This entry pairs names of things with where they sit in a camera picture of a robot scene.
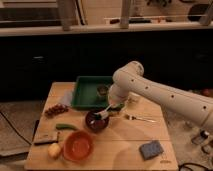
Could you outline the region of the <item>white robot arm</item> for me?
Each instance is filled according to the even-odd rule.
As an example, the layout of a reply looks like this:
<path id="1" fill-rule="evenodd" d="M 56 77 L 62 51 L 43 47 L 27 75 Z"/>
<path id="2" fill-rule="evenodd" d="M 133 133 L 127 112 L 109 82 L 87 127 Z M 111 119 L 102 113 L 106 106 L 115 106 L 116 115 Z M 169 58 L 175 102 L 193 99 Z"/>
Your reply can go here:
<path id="1" fill-rule="evenodd" d="M 109 103 L 123 103 L 133 92 L 186 117 L 213 134 L 213 98 L 150 81 L 143 74 L 144 68 L 138 61 L 117 69 L 108 93 Z"/>

